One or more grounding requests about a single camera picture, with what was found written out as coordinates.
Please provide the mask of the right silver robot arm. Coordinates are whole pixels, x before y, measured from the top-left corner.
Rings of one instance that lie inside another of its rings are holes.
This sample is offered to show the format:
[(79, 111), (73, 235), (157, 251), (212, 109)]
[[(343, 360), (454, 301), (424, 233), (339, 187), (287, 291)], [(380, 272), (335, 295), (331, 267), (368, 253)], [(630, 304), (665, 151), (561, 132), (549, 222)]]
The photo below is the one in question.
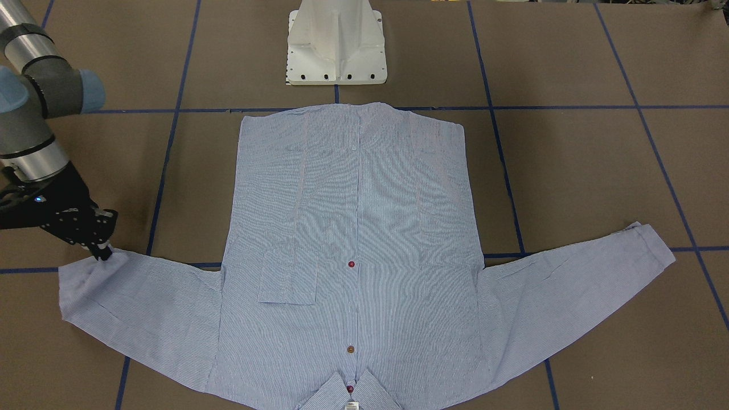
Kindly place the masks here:
[(20, 1), (1, 3), (2, 229), (38, 227), (95, 259), (112, 255), (115, 210), (100, 208), (48, 120), (101, 109), (106, 91), (74, 68)]

